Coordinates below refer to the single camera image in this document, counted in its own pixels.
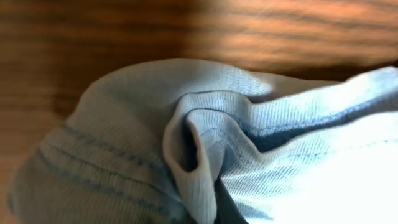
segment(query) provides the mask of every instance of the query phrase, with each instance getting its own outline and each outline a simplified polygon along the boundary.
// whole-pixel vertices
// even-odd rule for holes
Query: brown wooden floor
[[[203,58],[341,80],[398,59],[398,0],[0,0],[0,222],[10,173],[117,68]]]

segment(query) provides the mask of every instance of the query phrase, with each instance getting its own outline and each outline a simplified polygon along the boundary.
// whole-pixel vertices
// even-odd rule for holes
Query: garment
[[[249,223],[397,223],[398,72],[343,83],[202,60],[94,82],[17,171],[22,224],[213,223],[225,184]]]

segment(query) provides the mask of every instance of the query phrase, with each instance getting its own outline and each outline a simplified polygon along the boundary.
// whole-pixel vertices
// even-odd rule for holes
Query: cloth
[[[94,82],[17,171],[22,224],[397,223],[398,72],[299,80],[202,60]]]

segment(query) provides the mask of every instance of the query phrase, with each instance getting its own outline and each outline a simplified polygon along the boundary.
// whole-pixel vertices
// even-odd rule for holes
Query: brown background
[[[398,0],[0,0],[0,222],[10,173],[117,68],[202,58],[342,80],[398,59]]]

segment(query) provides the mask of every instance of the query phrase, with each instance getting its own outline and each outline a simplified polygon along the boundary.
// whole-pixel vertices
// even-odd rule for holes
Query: fabric
[[[22,224],[397,223],[398,72],[344,83],[163,60],[94,82],[15,174]]]

